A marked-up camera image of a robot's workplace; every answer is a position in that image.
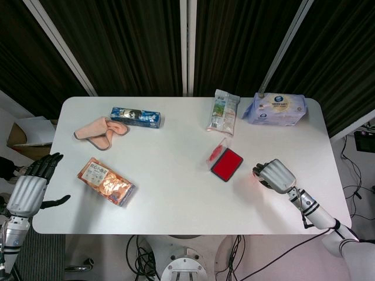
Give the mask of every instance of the tissue pack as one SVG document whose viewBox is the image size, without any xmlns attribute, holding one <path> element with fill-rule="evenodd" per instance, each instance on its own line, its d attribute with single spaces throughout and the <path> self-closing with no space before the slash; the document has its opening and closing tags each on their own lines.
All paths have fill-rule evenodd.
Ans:
<svg viewBox="0 0 375 281">
<path fill-rule="evenodd" d="M 256 93 L 243 119 L 257 125 L 293 126 L 306 114 L 306 110 L 303 95 L 267 92 L 264 98 L 260 98 Z"/>
</svg>

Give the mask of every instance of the pink towel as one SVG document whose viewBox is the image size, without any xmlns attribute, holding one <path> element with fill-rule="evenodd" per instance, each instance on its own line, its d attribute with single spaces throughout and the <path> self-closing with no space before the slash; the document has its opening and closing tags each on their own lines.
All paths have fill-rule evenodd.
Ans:
<svg viewBox="0 0 375 281">
<path fill-rule="evenodd" d="M 113 133 L 123 136 L 129 132 L 129 127 L 123 123 L 100 117 L 94 122 L 76 130 L 77 139 L 87 139 L 99 150 L 107 150 L 112 146 Z"/>
</svg>

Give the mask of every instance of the black curtain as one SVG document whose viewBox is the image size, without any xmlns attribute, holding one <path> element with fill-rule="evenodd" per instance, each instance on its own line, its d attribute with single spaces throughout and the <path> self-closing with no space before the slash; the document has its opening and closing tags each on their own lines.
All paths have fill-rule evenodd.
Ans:
<svg viewBox="0 0 375 281">
<path fill-rule="evenodd" d="M 330 136 L 375 109 L 375 1 L 316 0 L 267 91 L 317 100 Z"/>
<path fill-rule="evenodd" d="M 194 95 L 252 97 L 301 0 L 198 1 Z"/>
<path fill-rule="evenodd" d="M 179 1 L 41 3 L 98 95 L 182 95 Z"/>
<path fill-rule="evenodd" d="M 22 1 L 0 0 L 0 90 L 34 115 L 58 118 L 86 91 Z"/>
</svg>

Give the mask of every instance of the cardboard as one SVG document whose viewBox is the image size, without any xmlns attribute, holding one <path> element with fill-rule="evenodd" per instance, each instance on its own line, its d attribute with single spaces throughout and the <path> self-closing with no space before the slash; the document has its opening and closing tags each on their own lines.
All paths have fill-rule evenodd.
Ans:
<svg viewBox="0 0 375 281">
<path fill-rule="evenodd" d="M 55 125 L 57 124 L 57 120 L 53 120 L 51 123 Z M 7 147 L 32 160 L 39 160 L 50 153 L 51 143 L 45 145 L 28 145 L 27 142 L 28 139 L 24 131 L 14 123 L 6 143 Z"/>
</svg>

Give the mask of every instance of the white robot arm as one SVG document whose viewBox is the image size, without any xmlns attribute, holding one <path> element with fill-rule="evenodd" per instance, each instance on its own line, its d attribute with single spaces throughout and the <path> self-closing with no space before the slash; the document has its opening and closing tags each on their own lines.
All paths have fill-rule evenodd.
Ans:
<svg viewBox="0 0 375 281">
<path fill-rule="evenodd" d="M 289 195 L 290 202 L 301 212 L 305 228 L 315 226 L 333 230 L 322 242 L 332 255 L 344 258 L 352 281 L 374 280 L 375 245 L 360 243 L 351 229 L 328 214 L 305 190 L 298 189 L 295 176 L 280 160 L 258 164 L 253 168 L 253 174 L 266 187 Z"/>
<path fill-rule="evenodd" d="M 30 228 L 31 219 L 39 209 L 65 203 L 70 196 L 60 200 L 45 201 L 43 198 L 54 169 L 63 155 L 55 153 L 35 161 L 21 176 L 6 208 L 11 214 L 0 233 L 0 281 L 7 280 Z"/>
</svg>

